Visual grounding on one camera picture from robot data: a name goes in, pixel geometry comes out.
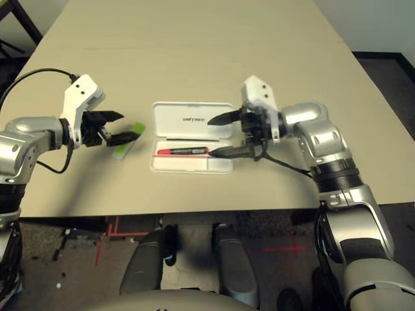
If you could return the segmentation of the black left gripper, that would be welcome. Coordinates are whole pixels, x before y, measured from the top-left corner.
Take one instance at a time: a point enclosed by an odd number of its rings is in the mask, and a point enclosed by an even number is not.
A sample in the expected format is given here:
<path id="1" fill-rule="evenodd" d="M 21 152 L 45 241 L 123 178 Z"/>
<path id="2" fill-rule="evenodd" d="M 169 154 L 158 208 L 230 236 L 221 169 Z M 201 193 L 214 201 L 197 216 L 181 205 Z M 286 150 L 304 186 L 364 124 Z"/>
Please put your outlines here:
<path id="1" fill-rule="evenodd" d="M 81 138 L 85 146 L 100 146 L 102 142 L 107 142 L 109 146 L 120 146 L 136 141 L 139 134 L 136 132 L 122 132 L 109 134 L 104 127 L 107 122 L 114 122 L 124 116 L 116 111 L 85 111 L 82 115 Z"/>

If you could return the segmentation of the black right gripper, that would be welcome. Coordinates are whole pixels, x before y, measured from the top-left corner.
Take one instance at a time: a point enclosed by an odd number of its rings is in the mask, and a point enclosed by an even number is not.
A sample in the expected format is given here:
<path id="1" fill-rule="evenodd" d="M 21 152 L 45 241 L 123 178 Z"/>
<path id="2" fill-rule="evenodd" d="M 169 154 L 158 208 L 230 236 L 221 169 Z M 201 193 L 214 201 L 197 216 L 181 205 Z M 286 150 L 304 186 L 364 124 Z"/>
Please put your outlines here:
<path id="1" fill-rule="evenodd" d="M 271 138 L 268 115 L 264 108 L 238 109 L 213 117 L 208 126 L 225 126 L 240 121 L 244 133 L 244 145 L 240 147 L 225 146 L 209 151 L 209 156 L 221 159 L 249 158 L 264 156 Z"/>

